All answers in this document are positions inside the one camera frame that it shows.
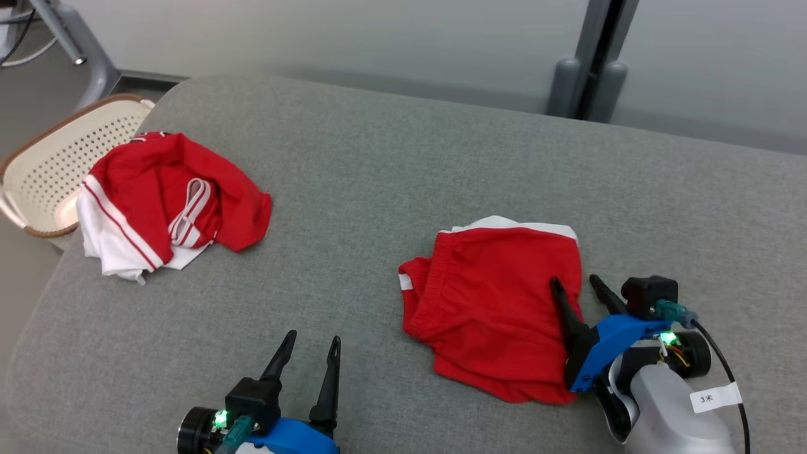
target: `chair leg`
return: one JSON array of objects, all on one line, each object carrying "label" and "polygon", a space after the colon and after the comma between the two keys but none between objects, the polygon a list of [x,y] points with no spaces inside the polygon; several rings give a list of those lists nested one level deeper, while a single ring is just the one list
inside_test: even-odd
[{"label": "chair leg", "polygon": [[78,101],[76,110],[83,109],[109,96],[115,85],[120,81],[120,72],[112,64],[112,60],[104,52],[95,35],[87,27],[84,19],[71,6],[60,4],[56,7],[59,16],[65,24],[70,36],[86,56],[90,65],[90,81],[82,98]]}]

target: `green led light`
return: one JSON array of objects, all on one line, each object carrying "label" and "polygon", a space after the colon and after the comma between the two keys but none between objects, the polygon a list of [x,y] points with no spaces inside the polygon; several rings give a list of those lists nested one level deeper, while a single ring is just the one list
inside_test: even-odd
[{"label": "green led light", "polygon": [[215,418],[213,419],[213,425],[216,428],[224,429],[227,427],[227,411],[226,410],[219,410],[215,412]]},{"label": "green led light", "polygon": [[659,337],[661,338],[662,342],[666,343],[667,345],[672,345],[676,340],[678,340],[678,336],[676,336],[675,333],[661,333],[659,334]]}]

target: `white label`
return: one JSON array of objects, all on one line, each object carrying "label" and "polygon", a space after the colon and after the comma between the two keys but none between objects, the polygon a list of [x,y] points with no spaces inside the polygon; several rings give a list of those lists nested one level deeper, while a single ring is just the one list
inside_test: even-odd
[{"label": "white label", "polygon": [[412,278],[408,274],[398,275],[398,280],[401,283],[401,290],[412,290]]},{"label": "white label", "polygon": [[740,397],[740,389],[735,381],[726,386],[696,391],[689,395],[689,400],[692,401],[692,409],[695,410],[695,413],[703,413],[722,406],[737,405],[742,402],[742,397]]}]

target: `white stripe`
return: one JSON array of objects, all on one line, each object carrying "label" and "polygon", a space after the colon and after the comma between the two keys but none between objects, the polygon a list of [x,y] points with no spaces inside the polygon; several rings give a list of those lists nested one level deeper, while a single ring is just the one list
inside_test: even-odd
[{"label": "white stripe", "polygon": [[[190,195],[190,185],[194,182],[194,180],[197,180],[197,181],[201,182],[202,187],[200,187],[199,190],[196,191],[196,194],[194,195],[194,201],[196,199],[200,199],[199,203],[196,204],[196,208],[194,208],[193,211],[189,212],[188,215],[187,215],[187,220],[190,221],[190,222],[196,221],[196,217],[199,216],[199,214],[202,212],[202,210],[207,205],[207,201],[210,199],[210,193],[211,193],[210,183],[208,183],[207,181],[205,181],[203,179],[192,179],[188,183],[188,195]],[[192,205],[193,205],[193,202],[188,202],[186,204],[186,209],[190,208]]]},{"label": "white stripe", "polygon": [[543,222],[519,223],[501,216],[488,216],[464,227],[454,227],[450,231],[441,230],[440,233],[465,232],[472,229],[515,229],[518,227],[538,232],[555,233],[577,241],[577,234],[568,225],[544,224]]},{"label": "white stripe", "polygon": [[193,247],[194,244],[199,240],[202,234],[199,232],[193,224],[190,224],[190,233],[188,233],[188,238],[181,244],[183,247]]},{"label": "white stripe", "polygon": [[[199,188],[196,191],[193,191],[193,186],[195,184],[198,184]],[[168,226],[172,244],[179,246],[180,242],[182,242],[182,239],[185,237],[185,234],[188,232],[188,229],[195,229],[193,223],[196,221],[196,218],[199,217],[202,210],[207,206],[207,202],[210,201],[211,193],[211,184],[203,179],[196,178],[188,182],[186,188],[185,207]],[[199,238],[199,235],[200,233],[197,230],[197,239]]]},{"label": "white stripe", "polygon": [[401,283],[401,290],[412,290],[414,288],[412,286],[412,279],[409,277],[408,274],[406,273],[399,274],[398,280]]},{"label": "white stripe", "polygon": [[154,264],[154,267],[161,267],[163,265],[162,259],[160,256],[157,255],[157,252],[154,252],[154,249],[137,233],[126,221],[126,217],[120,210],[117,209],[116,206],[113,205],[111,200],[107,197],[106,192],[104,192],[103,188],[101,187],[101,183],[98,182],[97,179],[93,175],[87,175],[87,178],[84,179],[84,184],[98,197],[98,202],[101,203],[101,207],[107,214],[114,219],[119,225],[123,232],[135,243],[135,246],[140,248],[143,251],[143,254],[148,257],[148,260]]}]

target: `gray wall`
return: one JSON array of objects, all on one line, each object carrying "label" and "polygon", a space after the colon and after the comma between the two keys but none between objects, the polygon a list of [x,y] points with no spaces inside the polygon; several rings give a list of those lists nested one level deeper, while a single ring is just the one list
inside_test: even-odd
[{"label": "gray wall", "polygon": [[807,2],[640,0],[612,123],[807,153]]},{"label": "gray wall", "polygon": [[587,0],[66,0],[122,69],[263,68],[542,112]]}]

